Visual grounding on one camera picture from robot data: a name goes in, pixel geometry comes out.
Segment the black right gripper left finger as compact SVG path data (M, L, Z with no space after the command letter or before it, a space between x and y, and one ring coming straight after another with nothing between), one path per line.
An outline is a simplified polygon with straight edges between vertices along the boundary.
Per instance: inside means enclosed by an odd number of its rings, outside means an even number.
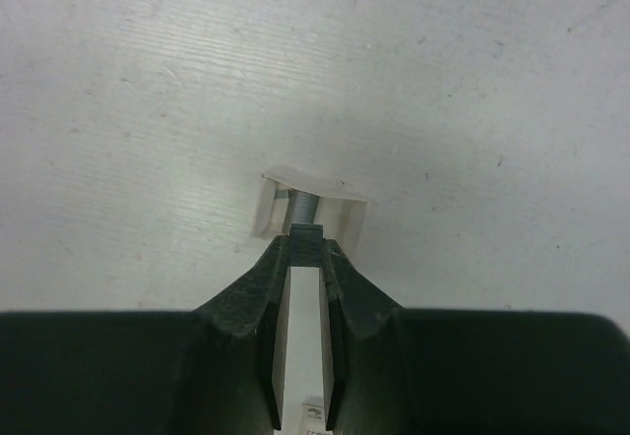
M283 417L289 244L188 311L5 312L5 434L271 434Z

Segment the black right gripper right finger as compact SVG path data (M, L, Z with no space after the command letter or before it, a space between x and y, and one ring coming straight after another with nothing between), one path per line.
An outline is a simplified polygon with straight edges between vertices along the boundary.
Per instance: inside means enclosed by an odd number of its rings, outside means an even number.
M326 426L337 434L625 434L629 340L585 313L407 308L324 243Z

